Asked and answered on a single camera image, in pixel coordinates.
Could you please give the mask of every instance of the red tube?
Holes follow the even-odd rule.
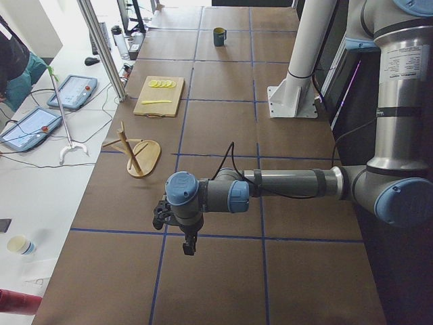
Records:
[[[0,312],[35,315],[42,297],[0,289]]]

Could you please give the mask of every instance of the blue tablet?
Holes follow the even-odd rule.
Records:
[[[59,86],[60,99],[64,108],[78,110],[89,99],[93,90],[97,86],[97,79],[70,74]],[[57,96],[53,94],[48,102],[48,106],[59,107]]]
[[[36,107],[13,127],[0,135],[0,143],[13,151],[33,149],[62,124],[62,117],[42,107]]]

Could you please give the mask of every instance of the dark mug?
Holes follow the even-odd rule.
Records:
[[[214,45],[224,46],[224,40],[227,39],[227,31],[224,28],[214,28]]]

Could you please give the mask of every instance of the cutting board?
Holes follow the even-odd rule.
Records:
[[[151,81],[174,81],[175,87],[151,87]],[[134,108],[134,115],[176,116],[185,80],[182,77],[147,76]],[[144,100],[170,100],[171,103],[143,105]]]

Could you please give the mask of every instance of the computer mouse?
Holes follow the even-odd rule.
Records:
[[[92,57],[88,57],[88,58],[86,58],[86,60],[84,60],[84,64],[86,66],[92,66],[92,65],[94,65],[95,63],[98,63],[98,62],[99,62],[99,59],[92,58]]]

